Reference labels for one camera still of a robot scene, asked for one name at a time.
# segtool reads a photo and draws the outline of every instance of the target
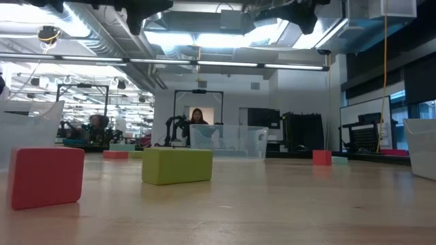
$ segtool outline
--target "computer monitor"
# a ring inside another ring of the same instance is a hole
[[[280,110],[248,108],[247,125],[280,129]]]

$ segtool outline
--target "red foam block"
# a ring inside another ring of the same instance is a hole
[[[128,159],[129,152],[105,150],[103,151],[103,157],[108,159]]]
[[[380,150],[382,154],[391,156],[408,157],[409,153],[406,150]]]
[[[12,209],[78,201],[82,195],[83,162],[81,149],[13,149],[7,186]]]
[[[312,152],[312,163],[314,165],[331,166],[332,152],[329,150],[314,150]]]

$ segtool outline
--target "foam block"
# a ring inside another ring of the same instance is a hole
[[[129,152],[105,150],[103,151],[103,158],[107,159],[128,159]]]
[[[129,152],[129,158],[131,158],[131,159],[142,159],[142,155],[143,154],[144,154],[143,151]]]
[[[329,150],[314,150],[312,155],[314,165],[330,166],[332,165],[332,152]]]
[[[81,149],[13,149],[7,186],[12,209],[78,201],[82,195],[83,162]]]
[[[348,164],[348,158],[346,157],[332,157],[333,164]]]
[[[150,184],[176,184],[210,180],[212,150],[189,148],[145,148],[142,181]]]
[[[135,151],[134,144],[111,144],[109,150],[111,151]]]

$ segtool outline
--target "dark hair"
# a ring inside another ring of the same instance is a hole
[[[91,119],[94,116],[97,117],[100,128],[105,129],[109,125],[109,118],[107,116],[103,116],[103,115],[99,115],[99,114],[94,114],[94,115],[90,116],[89,121],[91,121]]]
[[[199,112],[199,113],[200,113],[200,121],[199,121],[199,123],[205,123],[206,121],[203,119],[203,112],[202,112],[199,108],[196,108],[196,109],[194,109],[194,110],[192,111],[192,115],[191,115],[191,123],[195,123],[195,121],[194,121],[194,119],[193,119],[193,115],[194,115],[196,112]]]
[[[2,94],[2,92],[3,92],[3,89],[6,87],[6,83],[5,83],[5,80],[3,80],[3,78],[1,77],[1,72],[0,72],[0,95]]]

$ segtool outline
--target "plastic storage bin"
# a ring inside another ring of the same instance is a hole
[[[64,101],[0,102],[0,172],[9,168],[14,147],[55,145],[63,105]]]
[[[264,160],[268,128],[190,125],[191,148],[209,149],[214,159]]]
[[[413,173],[436,180],[436,119],[405,119],[404,125]]]

